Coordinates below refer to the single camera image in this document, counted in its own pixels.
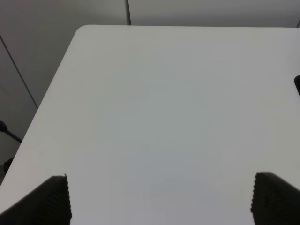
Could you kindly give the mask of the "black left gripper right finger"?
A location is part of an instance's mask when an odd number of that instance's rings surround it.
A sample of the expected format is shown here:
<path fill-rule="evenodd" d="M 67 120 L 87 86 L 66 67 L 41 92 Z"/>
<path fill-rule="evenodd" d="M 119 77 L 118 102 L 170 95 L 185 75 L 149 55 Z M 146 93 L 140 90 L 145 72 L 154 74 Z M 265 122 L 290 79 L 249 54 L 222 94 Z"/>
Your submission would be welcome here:
<path fill-rule="evenodd" d="M 256 225 L 298 225 L 300 190 L 271 172 L 258 172 L 250 211 Z"/>

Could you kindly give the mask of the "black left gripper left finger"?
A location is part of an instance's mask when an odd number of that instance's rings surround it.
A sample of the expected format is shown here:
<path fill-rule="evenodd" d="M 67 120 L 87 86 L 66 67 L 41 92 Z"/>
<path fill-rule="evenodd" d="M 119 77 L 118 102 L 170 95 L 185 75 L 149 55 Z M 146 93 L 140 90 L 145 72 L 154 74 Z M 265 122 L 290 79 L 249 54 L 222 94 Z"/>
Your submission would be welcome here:
<path fill-rule="evenodd" d="M 67 176 L 52 176 L 0 214 L 2 225 L 69 225 Z"/>

